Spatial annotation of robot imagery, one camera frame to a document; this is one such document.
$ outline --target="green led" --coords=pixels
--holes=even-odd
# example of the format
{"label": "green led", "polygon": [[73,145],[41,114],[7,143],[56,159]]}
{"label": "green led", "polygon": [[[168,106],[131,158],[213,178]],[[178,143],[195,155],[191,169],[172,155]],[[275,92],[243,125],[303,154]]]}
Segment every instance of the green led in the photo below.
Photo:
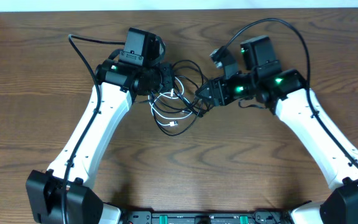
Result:
{"label": "green led", "polygon": [[241,92],[242,90],[244,90],[244,87],[243,86],[237,86],[236,87],[236,92]]}
{"label": "green led", "polygon": [[277,83],[277,84],[280,84],[281,81],[283,81],[282,78],[276,78],[276,83]]}

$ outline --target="white connector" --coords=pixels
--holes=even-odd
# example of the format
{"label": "white connector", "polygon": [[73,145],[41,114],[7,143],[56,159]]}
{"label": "white connector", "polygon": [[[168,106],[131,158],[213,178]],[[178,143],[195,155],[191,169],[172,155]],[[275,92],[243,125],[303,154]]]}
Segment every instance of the white connector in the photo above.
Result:
{"label": "white connector", "polygon": [[169,122],[169,126],[171,126],[171,127],[176,126],[176,125],[178,125],[178,121]]}

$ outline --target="white wall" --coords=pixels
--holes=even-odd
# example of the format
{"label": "white wall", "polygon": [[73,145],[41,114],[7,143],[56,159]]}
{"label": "white wall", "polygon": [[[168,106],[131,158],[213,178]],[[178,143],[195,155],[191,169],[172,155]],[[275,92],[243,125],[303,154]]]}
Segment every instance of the white wall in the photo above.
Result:
{"label": "white wall", "polygon": [[358,0],[0,0],[0,12],[358,7]]}

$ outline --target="wood grain surface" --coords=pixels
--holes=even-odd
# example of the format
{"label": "wood grain surface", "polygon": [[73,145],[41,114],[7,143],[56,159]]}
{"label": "wood grain surface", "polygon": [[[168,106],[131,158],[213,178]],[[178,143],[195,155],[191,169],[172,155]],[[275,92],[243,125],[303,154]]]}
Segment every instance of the wood grain surface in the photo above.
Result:
{"label": "wood grain surface", "polygon": [[[223,73],[209,54],[265,17],[285,19],[304,35],[312,88],[358,148],[358,9],[0,13],[0,223],[34,222],[25,181],[55,159],[88,103],[92,81],[68,34],[123,41],[130,27],[148,30],[166,43],[166,61],[191,59],[217,77]],[[231,45],[243,70],[239,42],[263,34],[284,68],[305,74],[299,41],[276,23]],[[93,68],[115,49],[77,43]],[[173,138],[156,127],[148,105],[133,105],[106,149],[94,191],[105,202],[165,211],[292,208],[330,193],[292,131],[270,112],[236,103]]]}

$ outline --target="wooden tabletop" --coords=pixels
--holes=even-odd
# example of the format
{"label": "wooden tabletop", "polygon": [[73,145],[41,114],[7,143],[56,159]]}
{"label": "wooden tabletop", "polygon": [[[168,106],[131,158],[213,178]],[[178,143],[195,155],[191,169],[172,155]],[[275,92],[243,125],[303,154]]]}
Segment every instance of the wooden tabletop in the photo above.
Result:
{"label": "wooden tabletop", "polygon": [[[217,77],[223,71],[209,54],[265,17],[285,19],[304,35],[311,86],[358,148],[358,9],[0,13],[0,223],[34,222],[25,181],[56,158],[88,104],[93,83],[68,34],[125,41],[130,27],[148,30],[166,43],[166,61],[191,59]],[[300,42],[277,23],[251,28],[231,45],[243,70],[239,42],[264,34],[284,68],[305,74]],[[93,68],[115,49],[77,43]],[[106,149],[94,191],[105,202],[157,211],[292,208],[330,194],[285,124],[236,103],[172,138],[156,127],[149,105],[134,104]]]}

